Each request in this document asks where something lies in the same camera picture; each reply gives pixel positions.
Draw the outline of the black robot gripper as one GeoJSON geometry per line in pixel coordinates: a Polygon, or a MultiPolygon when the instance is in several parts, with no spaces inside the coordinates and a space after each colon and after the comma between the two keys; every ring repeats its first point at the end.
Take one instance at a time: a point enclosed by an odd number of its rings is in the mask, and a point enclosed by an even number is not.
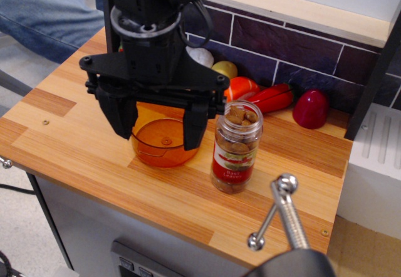
{"type": "Polygon", "coordinates": [[[184,150],[199,148],[208,114],[226,106],[226,76],[196,62],[179,41],[158,46],[123,43],[123,51],[83,57],[79,66],[114,132],[129,139],[137,102],[183,108],[184,150]]]}

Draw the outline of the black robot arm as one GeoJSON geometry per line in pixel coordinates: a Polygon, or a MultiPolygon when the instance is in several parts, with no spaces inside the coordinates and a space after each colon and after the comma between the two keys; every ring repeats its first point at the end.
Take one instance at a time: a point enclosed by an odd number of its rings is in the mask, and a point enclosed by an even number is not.
{"type": "Polygon", "coordinates": [[[182,12],[188,4],[211,29],[201,0],[112,0],[106,11],[106,29],[119,36],[122,50],[83,57],[80,68],[117,135],[130,137],[138,102],[181,108],[184,148],[192,150],[201,144],[207,122],[224,113],[229,79],[187,52],[182,12]]]}

